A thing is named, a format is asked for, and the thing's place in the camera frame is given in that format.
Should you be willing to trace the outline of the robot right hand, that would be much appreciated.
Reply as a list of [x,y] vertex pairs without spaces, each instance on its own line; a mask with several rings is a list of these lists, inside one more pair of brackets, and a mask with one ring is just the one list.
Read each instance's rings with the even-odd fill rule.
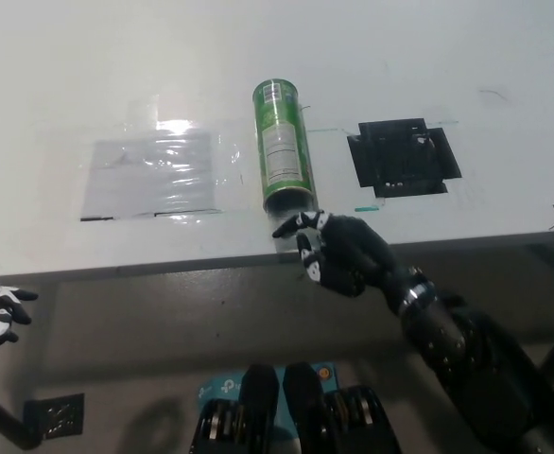
[[384,288],[403,267],[390,245],[360,218],[301,211],[272,236],[294,236],[310,280],[348,297],[360,295],[367,285]]

